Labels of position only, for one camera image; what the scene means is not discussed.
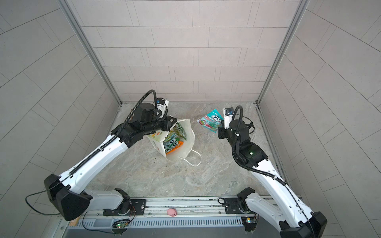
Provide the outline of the teal mint candy bag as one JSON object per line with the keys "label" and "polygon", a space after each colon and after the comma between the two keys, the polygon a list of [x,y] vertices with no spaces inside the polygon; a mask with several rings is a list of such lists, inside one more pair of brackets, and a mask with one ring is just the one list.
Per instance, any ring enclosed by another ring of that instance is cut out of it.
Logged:
{"label": "teal mint candy bag", "polygon": [[217,132],[218,128],[222,125],[222,120],[222,116],[214,109],[212,112],[197,120],[197,122],[210,131]]}

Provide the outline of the white paper gift bag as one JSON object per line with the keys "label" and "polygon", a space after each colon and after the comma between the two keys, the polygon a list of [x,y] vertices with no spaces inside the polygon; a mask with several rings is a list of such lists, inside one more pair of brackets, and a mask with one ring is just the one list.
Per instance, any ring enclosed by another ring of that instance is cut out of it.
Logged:
{"label": "white paper gift bag", "polygon": [[193,164],[187,160],[192,152],[202,158],[200,153],[193,150],[195,133],[190,120],[179,120],[169,131],[157,131],[147,137],[154,149],[167,160],[183,160],[193,167],[201,164],[201,161]]}

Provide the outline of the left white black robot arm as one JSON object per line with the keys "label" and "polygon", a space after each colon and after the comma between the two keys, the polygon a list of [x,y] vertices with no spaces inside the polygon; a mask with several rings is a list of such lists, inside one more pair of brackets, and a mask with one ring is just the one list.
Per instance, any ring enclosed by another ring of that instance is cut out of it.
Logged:
{"label": "left white black robot arm", "polygon": [[92,153],[69,170],[49,175],[44,180],[48,199],[67,221],[86,211],[114,210],[125,214],[130,197],[122,189],[86,191],[86,186],[116,157],[130,149],[145,135],[170,131],[177,119],[156,113],[153,104],[142,103],[132,110],[132,117],[115,128]]}

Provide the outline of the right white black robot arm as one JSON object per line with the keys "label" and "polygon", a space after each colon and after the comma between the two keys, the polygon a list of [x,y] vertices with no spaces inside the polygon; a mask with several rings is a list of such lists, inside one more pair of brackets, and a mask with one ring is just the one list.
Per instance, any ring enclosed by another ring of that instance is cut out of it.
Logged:
{"label": "right white black robot arm", "polygon": [[265,152],[250,139],[249,126],[239,120],[230,122],[229,128],[218,128],[219,139],[228,140],[233,160],[257,178],[275,205],[265,201],[252,188],[239,193],[246,211],[259,214],[273,225],[283,238],[320,238],[327,225],[321,212],[314,212],[292,191],[275,170]]}

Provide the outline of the right circuit board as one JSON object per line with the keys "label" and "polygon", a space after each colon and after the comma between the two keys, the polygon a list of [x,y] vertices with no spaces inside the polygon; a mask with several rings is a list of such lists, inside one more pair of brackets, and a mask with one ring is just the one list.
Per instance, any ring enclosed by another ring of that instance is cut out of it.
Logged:
{"label": "right circuit board", "polygon": [[246,232],[253,232],[258,225],[257,217],[241,217],[242,224]]}

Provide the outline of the left green circuit board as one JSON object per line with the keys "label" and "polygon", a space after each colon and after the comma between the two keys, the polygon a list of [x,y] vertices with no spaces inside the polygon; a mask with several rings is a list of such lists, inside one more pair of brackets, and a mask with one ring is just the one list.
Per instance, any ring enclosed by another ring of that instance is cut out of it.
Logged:
{"label": "left green circuit board", "polygon": [[129,226],[130,219],[121,219],[115,221],[112,225],[113,229],[126,229]]}

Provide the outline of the aluminium mounting rail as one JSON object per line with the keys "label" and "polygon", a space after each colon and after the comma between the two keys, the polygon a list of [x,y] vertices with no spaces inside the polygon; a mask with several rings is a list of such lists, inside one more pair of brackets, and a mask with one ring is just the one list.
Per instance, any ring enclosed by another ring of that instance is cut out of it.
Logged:
{"label": "aluminium mounting rail", "polygon": [[[269,196],[262,197],[275,205]],[[191,227],[244,227],[241,217],[257,217],[259,214],[246,211],[241,198],[227,197],[148,197],[129,201],[129,210],[125,214],[114,210],[98,210],[84,213],[71,220],[70,229],[114,232],[120,234],[127,229],[137,228],[191,228]],[[177,210],[176,217],[167,215],[169,208]],[[113,229],[115,221],[130,219],[126,229]]]}

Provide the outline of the pink ball on rail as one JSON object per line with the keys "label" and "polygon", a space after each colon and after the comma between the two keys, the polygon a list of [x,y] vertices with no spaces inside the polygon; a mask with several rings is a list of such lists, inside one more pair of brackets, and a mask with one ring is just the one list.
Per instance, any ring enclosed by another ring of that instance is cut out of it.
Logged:
{"label": "pink ball on rail", "polygon": [[167,210],[167,215],[170,217],[176,217],[177,216],[177,210],[175,208],[169,208]]}

